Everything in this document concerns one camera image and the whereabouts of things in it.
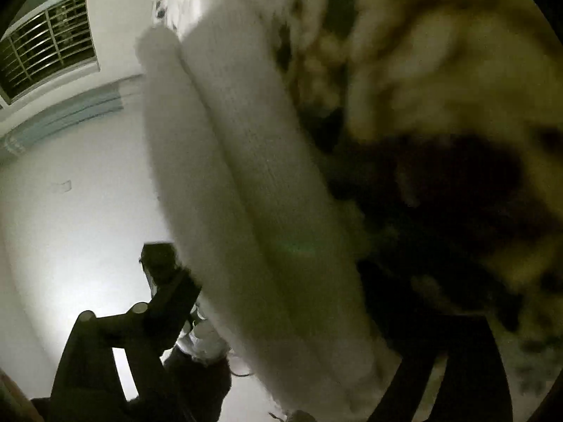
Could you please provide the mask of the barred window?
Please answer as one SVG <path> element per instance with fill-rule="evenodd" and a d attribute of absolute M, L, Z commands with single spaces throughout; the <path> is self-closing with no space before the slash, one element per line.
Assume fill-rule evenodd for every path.
<path fill-rule="evenodd" d="M 98 65 L 87 0 L 25 0 L 1 39 L 1 102 Z"/>

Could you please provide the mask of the left green striped curtain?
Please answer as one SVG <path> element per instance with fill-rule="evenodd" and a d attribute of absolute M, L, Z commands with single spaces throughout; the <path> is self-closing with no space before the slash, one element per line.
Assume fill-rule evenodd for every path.
<path fill-rule="evenodd" d="M 138 94 L 142 75 L 87 90 L 57 103 L 1 136 L 1 164 L 26 153 L 48 138 L 72 127 L 125 109 L 130 96 Z"/>

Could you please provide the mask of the floral bed quilt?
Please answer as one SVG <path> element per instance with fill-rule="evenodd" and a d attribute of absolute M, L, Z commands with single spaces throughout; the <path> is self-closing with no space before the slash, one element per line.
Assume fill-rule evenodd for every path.
<path fill-rule="evenodd" d="M 235 0 L 178 0 L 184 38 Z M 562 47 L 533 0 L 239 0 L 355 256 L 371 333 L 482 314 L 517 398 L 562 369 Z"/>

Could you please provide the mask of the white knit sweater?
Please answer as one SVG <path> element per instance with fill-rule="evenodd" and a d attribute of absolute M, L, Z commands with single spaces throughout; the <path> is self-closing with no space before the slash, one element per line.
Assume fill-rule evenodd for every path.
<path fill-rule="evenodd" d="M 184 38 L 150 28 L 138 58 L 157 195 L 204 313 L 283 408 L 365 421 L 395 360 L 260 20 L 225 2 Z"/>

